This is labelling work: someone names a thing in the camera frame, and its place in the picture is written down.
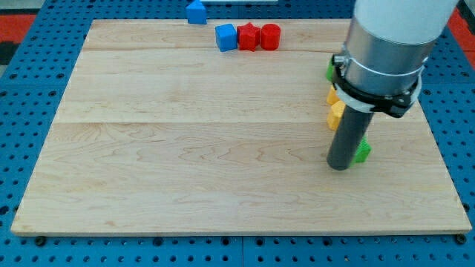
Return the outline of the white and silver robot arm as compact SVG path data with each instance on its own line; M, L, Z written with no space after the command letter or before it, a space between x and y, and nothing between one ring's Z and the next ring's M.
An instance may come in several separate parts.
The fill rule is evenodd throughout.
M422 89L422 72L457 0L357 0L332 83L345 116L400 118Z

